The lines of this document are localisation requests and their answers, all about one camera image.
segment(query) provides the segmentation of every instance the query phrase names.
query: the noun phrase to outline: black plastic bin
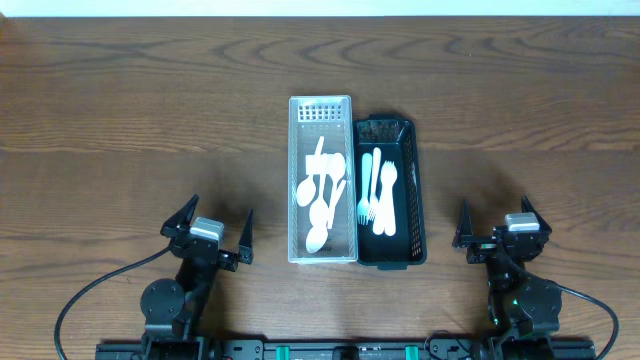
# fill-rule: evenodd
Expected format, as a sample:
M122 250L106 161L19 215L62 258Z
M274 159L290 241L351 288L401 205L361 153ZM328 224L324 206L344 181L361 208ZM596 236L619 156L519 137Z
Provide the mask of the black plastic bin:
M362 194L362 155L379 147L381 164L393 161L398 178L393 185L396 233L375 235L372 223L358 224L358 262L380 270L404 270L427 259L427 244L420 191L420 170L413 123L397 115L369 115L354 121L356 201ZM381 186L376 193L380 196Z

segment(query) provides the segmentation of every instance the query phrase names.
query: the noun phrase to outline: wood grain surface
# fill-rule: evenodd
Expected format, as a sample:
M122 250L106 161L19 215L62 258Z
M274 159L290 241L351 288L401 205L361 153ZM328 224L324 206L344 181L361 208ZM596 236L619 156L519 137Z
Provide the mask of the wood grain surface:
M528 268L608 303L611 359L640 358L637 18L8 19L0 39L0 358L53 359L84 285L166 245L197 215L233 247L255 209L255 261L220 274L205 331L269 339L425 338L491 328L486 273L451 248L460 202L488 233L519 198L553 227ZM429 258L404 272L287 262L292 95L348 94L354 118L417 128ZM67 316L92 358L137 339L139 297L171 256L106 282ZM611 332L563 296L561 335Z

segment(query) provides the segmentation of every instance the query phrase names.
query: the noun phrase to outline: white backdrop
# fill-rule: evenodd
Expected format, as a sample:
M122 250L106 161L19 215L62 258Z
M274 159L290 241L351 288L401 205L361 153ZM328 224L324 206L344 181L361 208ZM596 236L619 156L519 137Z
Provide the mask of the white backdrop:
M640 0L0 0L6 16L640 15Z

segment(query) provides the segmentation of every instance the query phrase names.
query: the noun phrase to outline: green tape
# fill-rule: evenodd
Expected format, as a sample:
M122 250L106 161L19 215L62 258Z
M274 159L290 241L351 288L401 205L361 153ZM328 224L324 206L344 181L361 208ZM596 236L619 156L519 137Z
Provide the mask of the green tape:
M276 360L289 360L288 346L278 346L276 348Z
M404 348L407 360L420 360L420 352L417 346L407 346Z

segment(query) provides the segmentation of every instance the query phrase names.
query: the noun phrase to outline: wooden table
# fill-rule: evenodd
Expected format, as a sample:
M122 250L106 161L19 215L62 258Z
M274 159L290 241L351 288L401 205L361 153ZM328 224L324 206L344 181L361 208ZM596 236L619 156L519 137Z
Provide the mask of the wooden table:
M640 357L637 18L9 19L0 40L0 358L53 359L64 304L197 215L255 262L220 274L210 334L425 338L489 329L486 273L451 248L461 199L488 233L528 194L553 227L528 269L613 307L612 359ZM287 262L292 95L348 94L354 118L415 121L429 258L402 272ZM70 358L137 339L172 256L67 316ZM563 335L602 349L609 317L563 296Z

